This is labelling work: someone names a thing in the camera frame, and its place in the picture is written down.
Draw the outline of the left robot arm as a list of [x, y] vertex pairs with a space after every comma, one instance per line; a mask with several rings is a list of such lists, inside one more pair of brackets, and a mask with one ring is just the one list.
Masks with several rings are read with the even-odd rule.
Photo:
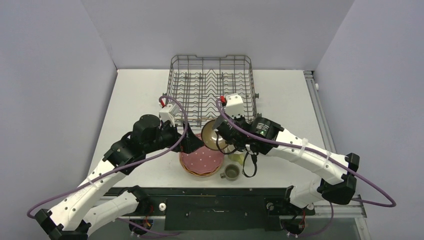
[[79, 189], [51, 209], [40, 209], [35, 214], [36, 221], [51, 240], [86, 240], [123, 215], [145, 214], [149, 210], [148, 196], [138, 186], [127, 188], [101, 205], [94, 204], [136, 168], [135, 162], [145, 160], [147, 154], [162, 149], [190, 154], [204, 146], [189, 124], [184, 128], [187, 131], [180, 134], [170, 120], [162, 121], [152, 114], [141, 116], [132, 131], [104, 154]]

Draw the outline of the grey wire dish rack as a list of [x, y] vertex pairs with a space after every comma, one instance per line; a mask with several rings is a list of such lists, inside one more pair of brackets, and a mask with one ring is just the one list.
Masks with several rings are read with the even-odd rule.
[[177, 54], [171, 58], [165, 95], [182, 104], [192, 128], [200, 129], [216, 119], [216, 99], [234, 93], [243, 98], [247, 121], [260, 116], [250, 57]]

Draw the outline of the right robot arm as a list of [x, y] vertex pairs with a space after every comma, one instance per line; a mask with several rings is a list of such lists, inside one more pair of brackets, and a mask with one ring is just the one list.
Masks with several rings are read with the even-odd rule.
[[357, 185], [353, 173], [359, 168], [358, 155], [328, 152], [264, 117], [251, 123], [241, 117], [233, 123], [237, 127], [219, 116], [212, 129], [240, 152], [287, 160], [318, 176], [303, 185], [289, 187], [288, 196], [282, 199], [287, 213], [294, 214], [323, 200], [337, 205], [347, 205], [352, 200]]

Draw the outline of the dark brown glazed bowl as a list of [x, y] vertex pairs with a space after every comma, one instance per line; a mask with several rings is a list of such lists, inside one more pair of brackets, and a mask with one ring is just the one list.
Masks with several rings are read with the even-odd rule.
[[221, 136], [217, 136], [216, 132], [213, 129], [213, 126], [215, 124], [215, 119], [208, 121], [201, 130], [200, 136], [204, 143], [204, 145], [212, 150], [212, 151], [218, 151], [219, 148], [221, 150], [224, 150], [228, 147], [228, 144], [225, 142], [225, 140]]

